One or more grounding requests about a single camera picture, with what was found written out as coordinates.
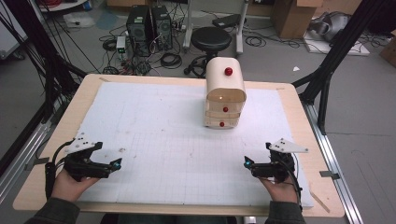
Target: round stool seat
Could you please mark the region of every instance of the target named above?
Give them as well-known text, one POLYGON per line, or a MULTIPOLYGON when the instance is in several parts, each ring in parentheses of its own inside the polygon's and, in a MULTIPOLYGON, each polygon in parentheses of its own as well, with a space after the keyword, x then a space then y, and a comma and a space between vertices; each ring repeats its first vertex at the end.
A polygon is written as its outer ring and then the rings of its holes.
POLYGON ((227 49, 231 41, 231 36, 218 27, 199 28, 191 35, 191 43, 205 52, 218 52, 227 49))

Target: white plastic mount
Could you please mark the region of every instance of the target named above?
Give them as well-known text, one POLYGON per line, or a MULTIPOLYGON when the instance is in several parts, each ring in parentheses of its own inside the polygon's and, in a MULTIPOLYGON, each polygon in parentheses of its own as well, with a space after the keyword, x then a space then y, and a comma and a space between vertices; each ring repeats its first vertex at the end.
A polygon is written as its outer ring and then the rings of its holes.
POLYGON ((87 148, 93 147, 96 143, 91 141, 88 137, 87 134, 84 132, 78 133, 76 139, 73 141, 73 143, 67 148, 64 152, 66 154, 78 152, 85 150, 87 148))
POLYGON ((300 147, 284 138, 281 138, 279 141, 271 144, 270 149, 284 153, 306 153, 309 151, 308 148, 300 147))

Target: small drawer cabinet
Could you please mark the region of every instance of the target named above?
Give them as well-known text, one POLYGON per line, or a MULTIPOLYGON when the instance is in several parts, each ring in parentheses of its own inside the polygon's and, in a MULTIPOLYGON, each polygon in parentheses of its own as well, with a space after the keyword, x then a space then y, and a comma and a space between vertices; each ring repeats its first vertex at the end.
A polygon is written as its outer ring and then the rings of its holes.
POLYGON ((224 57, 210 60, 206 67, 205 126, 235 127, 246 99, 239 62, 224 57))

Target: computer tower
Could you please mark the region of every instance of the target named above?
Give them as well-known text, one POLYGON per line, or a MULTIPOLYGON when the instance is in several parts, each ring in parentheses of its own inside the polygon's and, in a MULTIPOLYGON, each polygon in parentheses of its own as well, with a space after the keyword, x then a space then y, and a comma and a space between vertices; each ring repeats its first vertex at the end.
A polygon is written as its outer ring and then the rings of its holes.
POLYGON ((159 50, 167 50, 173 47, 172 43, 172 21, 165 6, 151 8, 154 35, 159 50))
POLYGON ((126 22, 126 29, 134 54, 148 57, 150 55, 149 46, 153 40, 149 6, 132 6, 126 22))

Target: cardboard box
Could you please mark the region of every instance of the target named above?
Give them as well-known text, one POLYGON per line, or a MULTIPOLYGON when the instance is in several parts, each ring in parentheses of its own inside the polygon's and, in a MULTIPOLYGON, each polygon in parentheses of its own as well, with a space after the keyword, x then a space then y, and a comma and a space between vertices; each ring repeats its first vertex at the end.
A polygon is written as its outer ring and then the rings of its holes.
POLYGON ((379 55, 396 67, 396 37, 393 37, 390 43, 384 47, 379 55))
POLYGON ((131 7, 133 5, 149 5, 151 0, 107 0, 107 5, 110 7, 131 7))
POLYGON ((318 7, 315 16, 321 16, 324 12, 340 11, 352 15, 358 8, 361 0, 323 0, 323 6, 318 7))
POLYGON ((302 38, 323 0, 276 0, 271 15, 280 38, 302 38))

